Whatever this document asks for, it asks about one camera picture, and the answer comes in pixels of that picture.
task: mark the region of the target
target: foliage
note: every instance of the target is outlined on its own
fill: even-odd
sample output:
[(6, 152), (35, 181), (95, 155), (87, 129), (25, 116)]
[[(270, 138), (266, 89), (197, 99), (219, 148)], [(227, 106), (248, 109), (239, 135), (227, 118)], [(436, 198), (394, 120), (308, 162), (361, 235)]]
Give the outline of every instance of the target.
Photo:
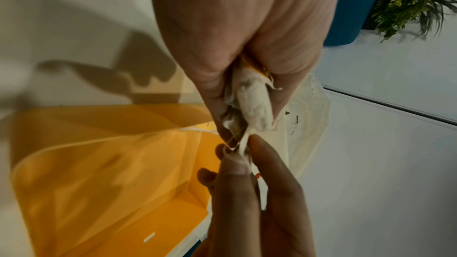
[(457, 13), (457, 0), (385, 0), (379, 1), (373, 17), (378, 24), (378, 33), (389, 39), (398, 30), (405, 28), (408, 21), (420, 24), (419, 34), (427, 36), (436, 23), (437, 33), (442, 29), (445, 7)]

